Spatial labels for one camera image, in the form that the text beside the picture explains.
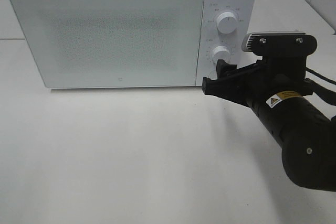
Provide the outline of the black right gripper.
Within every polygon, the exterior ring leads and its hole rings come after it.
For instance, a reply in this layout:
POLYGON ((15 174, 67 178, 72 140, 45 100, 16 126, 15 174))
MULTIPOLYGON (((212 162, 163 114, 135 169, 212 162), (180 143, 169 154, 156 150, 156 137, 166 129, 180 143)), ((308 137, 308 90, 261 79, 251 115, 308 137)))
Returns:
POLYGON ((266 36, 261 44, 261 36, 252 43, 252 53, 260 56, 246 67, 237 68, 218 59, 217 79, 203 78, 202 91, 205 95, 221 98, 247 106, 253 98, 269 98, 279 91, 305 93, 307 57, 317 48, 317 40, 312 35, 266 36))

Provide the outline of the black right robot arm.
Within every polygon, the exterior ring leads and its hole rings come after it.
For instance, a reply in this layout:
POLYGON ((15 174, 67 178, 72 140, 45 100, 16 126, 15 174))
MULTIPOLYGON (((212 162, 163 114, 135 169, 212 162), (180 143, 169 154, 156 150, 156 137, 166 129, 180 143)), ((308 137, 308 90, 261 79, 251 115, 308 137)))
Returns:
POLYGON ((281 147, 288 178, 308 189, 335 191, 335 119, 308 100, 316 94, 335 105, 335 92, 306 77, 307 57, 317 40, 303 32, 249 33, 244 52, 259 59, 238 68, 219 60, 217 79, 204 78, 202 90, 251 108, 281 147))

